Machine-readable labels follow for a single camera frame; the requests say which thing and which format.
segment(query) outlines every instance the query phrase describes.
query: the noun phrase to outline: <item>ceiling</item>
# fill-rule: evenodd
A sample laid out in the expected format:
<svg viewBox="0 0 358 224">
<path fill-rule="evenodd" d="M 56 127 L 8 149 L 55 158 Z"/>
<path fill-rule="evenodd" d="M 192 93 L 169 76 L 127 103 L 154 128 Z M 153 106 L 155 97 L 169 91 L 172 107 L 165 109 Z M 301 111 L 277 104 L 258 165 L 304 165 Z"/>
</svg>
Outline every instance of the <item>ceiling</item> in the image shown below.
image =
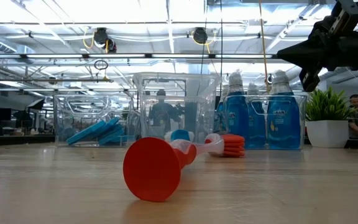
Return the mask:
<svg viewBox="0 0 358 224">
<path fill-rule="evenodd" d="M 330 14 L 334 3 L 333 0 L 262 2 L 267 54 L 275 54 L 280 49 L 306 40 L 313 24 Z M 108 29 L 118 54 L 207 54 L 208 51 L 212 54 L 263 53 L 259 4 L 255 0 L 222 0 L 221 5 L 219 0 L 0 0 L 0 42 L 13 49 L 26 46 L 37 54 L 103 54 L 104 50 L 95 44 L 88 48 L 97 27 Z M 206 28 L 207 47 L 193 40 L 192 32 L 196 27 Z M 39 59 L 26 64 L 17 60 L 0 60 L 0 78 L 90 80 L 96 78 L 99 72 L 93 67 L 93 62 Z M 225 60 L 221 65 L 219 60 L 144 58 L 112 59 L 108 63 L 108 69 L 100 72 L 97 78 L 102 79 L 106 72 L 113 82 L 91 80 L 80 84 L 58 83 L 58 86 L 40 82 L 19 84 L 36 89 L 131 89 L 134 73 L 200 74 L 202 66 L 197 65 L 201 64 L 205 64 L 203 73 L 220 74 L 221 67 L 223 74 L 240 70 L 245 86 L 250 82 L 262 86 L 265 79 L 263 60 Z M 274 73 L 276 70 L 287 71 L 293 88 L 301 88 L 298 85 L 298 68 L 281 60 L 267 60 L 267 72 Z M 353 76 L 345 70 L 328 75 L 327 78 L 334 81 Z M 5 83 L 10 84 L 6 87 L 18 88 L 12 83 L 16 82 Z"/>
</svg>

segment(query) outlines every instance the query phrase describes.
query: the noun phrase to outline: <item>man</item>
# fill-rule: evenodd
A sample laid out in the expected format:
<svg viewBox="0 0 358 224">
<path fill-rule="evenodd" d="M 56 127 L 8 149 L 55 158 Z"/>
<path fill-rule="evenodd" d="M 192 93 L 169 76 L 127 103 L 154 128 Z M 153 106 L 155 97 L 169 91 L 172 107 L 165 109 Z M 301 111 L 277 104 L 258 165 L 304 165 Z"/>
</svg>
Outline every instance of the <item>man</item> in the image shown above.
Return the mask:
<svg viewBox="0 0 358 224">
<path fill-rule="evenodd" d="M 164 90 L 159 90 L 157 92 L 158 103 L 153 105 L 149 113 L 149 118 L 153 120 L 152 126 L 162 127 L 164 132 L 171 131 L 171 119 L 175 122 L 180 122 L 179 115 L 177 110 L 168 103 L 164 102 L 165 96 Z"/>
<path fill-rule="evenodd" d="M 351 138 L 358 138 L 358 94 L 351 95 L 350 101 L 351 107 L 356 111 L 349 120 L 349 136 Z"/>
</svg>

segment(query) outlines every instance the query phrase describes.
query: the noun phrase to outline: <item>clear plastic bin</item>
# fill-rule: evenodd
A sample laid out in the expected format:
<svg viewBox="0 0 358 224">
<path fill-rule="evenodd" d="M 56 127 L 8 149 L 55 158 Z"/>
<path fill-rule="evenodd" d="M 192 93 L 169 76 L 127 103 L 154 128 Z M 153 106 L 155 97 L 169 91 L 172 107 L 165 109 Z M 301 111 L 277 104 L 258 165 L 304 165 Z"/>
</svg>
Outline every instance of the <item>clear plastic bin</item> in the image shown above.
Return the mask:
<svg viewBox="0 0 358 224">
<path fill-rule="evenodd" d="M 240 105 L 241 102 L 246 102 L 247 119 L 236 119 L 236 112 L 227 105 L 230 98 L 237 98 Z M 307 96 L 291 95 L 229 96 L 224 100 L 226 132 L 240 132 L 245 135 L 246 149 L 302 149 L 305 138 L 306 100 Z"/>
<path fill-rule="evenodd" d="M 185 129 L 194 134 L 194 142 L 203 142 L 206 135 L 213 132 L 216 87 L 220 77 L 141 73 L 134 76 L 134 82 L 139 91 L 143 138 L 166 139 L 169 132 Z"/>
<path fill-rule="evenodd" d="M 55 142 L 58 146 L 124 147 L 139 135 L 133 99 L 116 95 L 55 95 Z"/>
</svg>

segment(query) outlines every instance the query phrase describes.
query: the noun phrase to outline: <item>blue dish soap bottle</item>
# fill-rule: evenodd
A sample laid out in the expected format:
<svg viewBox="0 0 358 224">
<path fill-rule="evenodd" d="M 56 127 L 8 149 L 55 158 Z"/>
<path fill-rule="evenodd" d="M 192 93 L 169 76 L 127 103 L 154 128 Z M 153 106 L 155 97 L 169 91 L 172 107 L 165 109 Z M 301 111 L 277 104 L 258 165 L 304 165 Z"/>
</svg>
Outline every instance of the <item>blue dish soap bottle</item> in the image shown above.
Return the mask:
<svg viewBox="0 0 358 224">
<path fill-rule="evenodd" d="M 247 95 L 258 95 L 259 90 L 253 83 L 249 83 Z M 266 144 L 266 122 L 265 111 L 261 101 L 255 97 L 248 96 L 248 140 L 247 149 L 264 149 Z"/>
<path fill-rule="evenodd" d="M 225 134 L 226 132 L 226 120 L 224 115 L 224 105 L 223 101 L 227 97 L 227 92 L 229 91 L 229 85 L 223 85 L 221 99 L 218 103 L 214 115 L 214 133 Z"/>
<path fill-rule="evenodd" d="M 244 137 L 248 141 L 248 107 L 240 73 L 229 76 L 229 91 L 226 97 L 227 132 Z"/>
<path fill-rule="evenodd" d="M 276 72 L 270 94 L 293 96 L 285 72 Z M 271 149 L 300 148 L 299 106 L 294 97 L 271 97 L 268 105 L 267 129 L 268 144 Z"/>
</svg>

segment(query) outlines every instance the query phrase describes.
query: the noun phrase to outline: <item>wooden table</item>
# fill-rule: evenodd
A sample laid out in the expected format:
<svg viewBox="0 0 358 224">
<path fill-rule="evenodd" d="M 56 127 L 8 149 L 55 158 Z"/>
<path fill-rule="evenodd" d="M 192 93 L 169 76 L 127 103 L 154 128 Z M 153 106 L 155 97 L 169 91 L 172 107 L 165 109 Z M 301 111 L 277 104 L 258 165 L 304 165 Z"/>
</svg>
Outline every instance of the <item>wooden table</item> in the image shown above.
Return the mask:
<svg viewBox="0 0 358 224">
<path fill-rule="evenodd" d="M 137 200 L 124 149 L 0 147 L 0 223 L 358 223 L 358 151 L 198 157 L 165 203 Z"/>
</svg>

